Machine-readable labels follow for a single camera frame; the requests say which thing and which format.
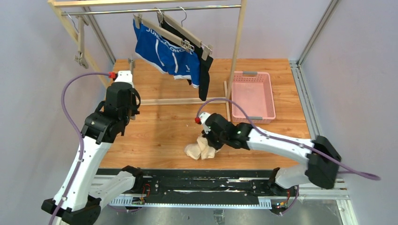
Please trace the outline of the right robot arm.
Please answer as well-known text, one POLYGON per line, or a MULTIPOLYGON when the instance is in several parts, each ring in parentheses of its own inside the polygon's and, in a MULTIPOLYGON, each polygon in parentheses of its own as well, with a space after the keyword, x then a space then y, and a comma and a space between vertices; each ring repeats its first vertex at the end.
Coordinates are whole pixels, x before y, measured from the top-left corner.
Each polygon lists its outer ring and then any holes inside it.
POLYGON ((216 150, 227 145, 234 149, 261 150, 296 161, 296 166, 276 168, 270 188, 289 189, 312 183, 323 189, 335 186, 341 156, 328 138, 293 138, 266 131, 250 123, 234 125, 218 113, 202 112, 195 122, 203 127, 202 137, 216 150))

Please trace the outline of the beige underwear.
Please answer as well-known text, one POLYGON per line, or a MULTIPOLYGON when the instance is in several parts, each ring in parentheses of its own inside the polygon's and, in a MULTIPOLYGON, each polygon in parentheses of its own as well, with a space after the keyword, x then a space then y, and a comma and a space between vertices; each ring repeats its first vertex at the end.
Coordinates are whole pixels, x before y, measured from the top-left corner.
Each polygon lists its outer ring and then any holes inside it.
POLYGON ((202 136, 197 138, 196 143, 188 144, 184 148, 184 153, 195 160, 214 158, 217 152, 218 150, 211 147, 202 136))

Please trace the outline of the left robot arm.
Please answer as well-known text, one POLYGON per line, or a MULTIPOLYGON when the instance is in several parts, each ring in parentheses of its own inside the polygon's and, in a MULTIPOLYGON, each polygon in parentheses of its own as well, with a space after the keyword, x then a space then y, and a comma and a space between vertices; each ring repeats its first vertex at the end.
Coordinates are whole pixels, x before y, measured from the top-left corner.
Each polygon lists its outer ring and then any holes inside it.
POLYGON ((58 193, 46 199, 41 209, 59 217, 69 225, 92 225, 101 211, 128 190, 140 190, 143 172, 126 166, 110 181, 92 190, 99 165, 117 135, 124 135, 130 118, 139 114, 140 95, 132 82, 113 82, 106 99, 90 114, 79 131, 79 147, 75 160, 58 193))

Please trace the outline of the beige clip hanger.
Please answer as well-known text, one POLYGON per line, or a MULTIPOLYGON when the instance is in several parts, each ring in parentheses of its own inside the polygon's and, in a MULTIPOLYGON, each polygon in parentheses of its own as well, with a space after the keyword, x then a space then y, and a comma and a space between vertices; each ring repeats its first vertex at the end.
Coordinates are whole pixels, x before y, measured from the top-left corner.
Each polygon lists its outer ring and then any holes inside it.
MULTIPOLYGON (((134 68, 135 68, 135 61, 133 60, 133 58, 128 58, 128 64, 129 64, 129 68, 130 68, 130 72, 131 72, 131 76, 132 76, 132 81, 134 78, 134 68)), ((131 110, 131 120, 135 120, 136 119, 136 112, 138 111, 137 108, 137 95, 136 95, 136 90, 135 90, 135 86, 134 84, 132 84, 132 87, 134 89, 134 91, 132 92, 132 110, 131 110)))

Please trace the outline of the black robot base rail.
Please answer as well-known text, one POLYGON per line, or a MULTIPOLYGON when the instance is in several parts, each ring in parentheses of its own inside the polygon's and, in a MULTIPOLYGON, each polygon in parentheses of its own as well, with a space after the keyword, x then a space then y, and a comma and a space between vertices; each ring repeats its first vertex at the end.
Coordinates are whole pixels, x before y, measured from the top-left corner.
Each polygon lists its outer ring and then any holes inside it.
POLYGON ((272 170, 143 169, 138 187, 109 205, 128 212, 149 207, 265 209, 282 215, 295 203, 298 187, 283 189, 272 170))

